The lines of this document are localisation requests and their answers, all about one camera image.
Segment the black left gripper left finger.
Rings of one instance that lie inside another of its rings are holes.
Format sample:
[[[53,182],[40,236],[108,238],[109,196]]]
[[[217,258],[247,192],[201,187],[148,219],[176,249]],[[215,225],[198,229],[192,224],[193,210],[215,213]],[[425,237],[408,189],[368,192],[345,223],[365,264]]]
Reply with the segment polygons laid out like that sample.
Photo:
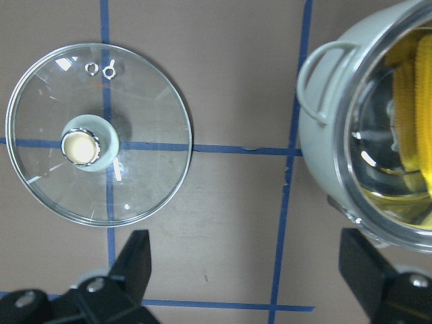
[[[151,277],[149,231],[131,233],[106,275],[89,277],[73,290],[85,323],[150,323],[142,298]]]

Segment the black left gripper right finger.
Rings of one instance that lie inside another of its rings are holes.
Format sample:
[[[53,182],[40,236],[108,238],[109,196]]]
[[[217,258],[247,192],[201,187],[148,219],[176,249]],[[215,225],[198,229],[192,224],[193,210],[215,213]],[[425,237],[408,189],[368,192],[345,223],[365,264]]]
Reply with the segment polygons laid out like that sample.
[[[370,323],[431,322],[431,276],[393,266],[358,229],[341,230],[338,268]]]

